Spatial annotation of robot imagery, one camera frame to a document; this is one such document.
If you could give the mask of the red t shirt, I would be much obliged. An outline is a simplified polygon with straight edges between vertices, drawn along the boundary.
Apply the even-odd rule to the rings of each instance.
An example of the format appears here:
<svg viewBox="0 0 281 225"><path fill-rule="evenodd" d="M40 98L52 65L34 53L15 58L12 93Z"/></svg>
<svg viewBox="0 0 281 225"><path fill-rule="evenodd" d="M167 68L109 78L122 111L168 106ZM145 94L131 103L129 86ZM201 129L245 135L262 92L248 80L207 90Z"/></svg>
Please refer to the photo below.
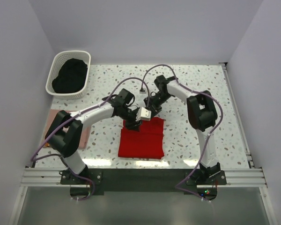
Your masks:
<svg viewBox="0 0 281 225"><path fill-rule="evenodd" d="M144 121L139 131L121 129L118 156L120 158L162 159L164 120L158 117Z"/></svg>

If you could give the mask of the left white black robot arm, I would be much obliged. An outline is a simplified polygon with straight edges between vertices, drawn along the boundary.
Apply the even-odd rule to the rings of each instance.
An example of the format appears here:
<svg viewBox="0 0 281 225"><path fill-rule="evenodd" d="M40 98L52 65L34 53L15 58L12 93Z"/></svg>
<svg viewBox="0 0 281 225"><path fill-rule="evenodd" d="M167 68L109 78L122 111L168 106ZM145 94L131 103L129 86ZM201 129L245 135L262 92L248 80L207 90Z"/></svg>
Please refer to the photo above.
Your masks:
<svg viewBox="0 0 281 225"><path fill-rule="evenodd" d="M105 97L89 108L72 113L62 110L56 114L45 135L45 141L61 155L72 172L72 180L77 184L84 183L88 178L88 167L78 153L83 130L114 116L123 119L129 129L138 130L141 117L148 116L149 112L144 107L130 109L128 104L132 99L134 95L122 89L119 94Z"/></svg>

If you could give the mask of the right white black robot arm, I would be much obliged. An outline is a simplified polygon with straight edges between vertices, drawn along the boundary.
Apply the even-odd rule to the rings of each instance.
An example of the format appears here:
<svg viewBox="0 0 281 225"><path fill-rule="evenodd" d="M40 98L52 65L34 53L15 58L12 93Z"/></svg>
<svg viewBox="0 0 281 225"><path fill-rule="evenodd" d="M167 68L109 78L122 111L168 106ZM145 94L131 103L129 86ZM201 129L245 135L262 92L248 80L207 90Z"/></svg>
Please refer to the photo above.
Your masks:
<svg viewBox="0 0 281 225"><path fill-rule="evenodd" d="M144 99L149 104L151 116L156 116L162 110L162 104L170 97L176 97L186 104L188 120L197 133L200 146L200 171L197 175L202 183L210 184L221 170L213 136L218 114L210 92L190 91L173 76L165 78L160 75L154 83L158 92Z"/></svg>

